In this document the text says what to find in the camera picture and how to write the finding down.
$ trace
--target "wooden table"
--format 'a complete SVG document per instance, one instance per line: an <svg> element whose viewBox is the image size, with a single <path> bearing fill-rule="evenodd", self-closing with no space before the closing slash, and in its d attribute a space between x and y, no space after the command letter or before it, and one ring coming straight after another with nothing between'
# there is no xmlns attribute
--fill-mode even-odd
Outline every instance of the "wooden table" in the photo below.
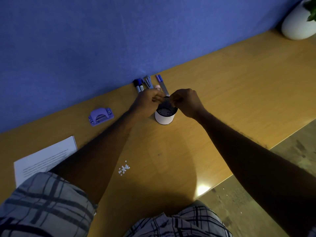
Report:
<svg viewBox="0 0 316 237"><path fill-rule="evenodd" d="M269 31L160 74L170 93L196 90L215 116L271 148L316 117L315 48L310 39L290 41ZM113 122L91 127L90 111L111 107L117 119L136 95L126 85L2 133L1 201L15 188L14 161L71 135L82 147ZM131 168L120 176L126 160ZM154 117L138 123L117 171L89 236L122 236L138 219L174 213L232 174L203 128L180 111L167 126Z"/></svg>

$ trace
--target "person's right arm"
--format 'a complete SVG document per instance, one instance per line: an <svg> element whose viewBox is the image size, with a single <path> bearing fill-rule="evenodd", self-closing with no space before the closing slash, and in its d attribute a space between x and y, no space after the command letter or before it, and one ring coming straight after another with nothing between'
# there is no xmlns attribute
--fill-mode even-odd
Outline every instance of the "person's right arm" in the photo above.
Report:
<svg viewBox="0 0 316 237"><path fill-rule="evenodd" d="M316 224L316 178L227 126L191 89L177 90L171 103L206 130L235 177L290 235L307 236Z"/></svg>

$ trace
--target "vase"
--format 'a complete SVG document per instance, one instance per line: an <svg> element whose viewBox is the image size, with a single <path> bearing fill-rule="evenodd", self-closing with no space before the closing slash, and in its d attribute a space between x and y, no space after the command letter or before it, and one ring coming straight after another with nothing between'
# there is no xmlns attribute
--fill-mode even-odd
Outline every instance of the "vase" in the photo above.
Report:
<svg viewBox="0 0 316 237"><path fill-rule="evenodd" d="M304 3L310 0L303 0L282 23L282 33L291 40L301 40L308 38L316 33L316 21L307 21L311 14L305 9Z"/></svg>

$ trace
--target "white pen cup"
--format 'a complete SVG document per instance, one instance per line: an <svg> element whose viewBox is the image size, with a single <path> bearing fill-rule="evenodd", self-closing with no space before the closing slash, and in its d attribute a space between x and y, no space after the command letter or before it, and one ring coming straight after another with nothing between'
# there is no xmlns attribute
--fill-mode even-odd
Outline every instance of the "white pen cup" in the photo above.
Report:
<svg viewBox="0 0 316 237"><path fill-rule="evenodd" d="M169 96L166 96L164 99L165 101L155 111L155 119L159 124L168 125L173 121L178 108L172 106L169 102Z"/></svg>

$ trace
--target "blue wall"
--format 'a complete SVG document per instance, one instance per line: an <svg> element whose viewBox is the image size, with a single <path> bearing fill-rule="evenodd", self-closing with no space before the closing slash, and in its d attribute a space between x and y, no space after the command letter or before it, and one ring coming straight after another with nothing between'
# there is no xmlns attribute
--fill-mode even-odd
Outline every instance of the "blue wall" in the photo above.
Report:
<svg viewBox="0 0 316 237"><path fill-rule="evenodd" d="M0 132L267 31L298 1L0 0Z"/></svg>

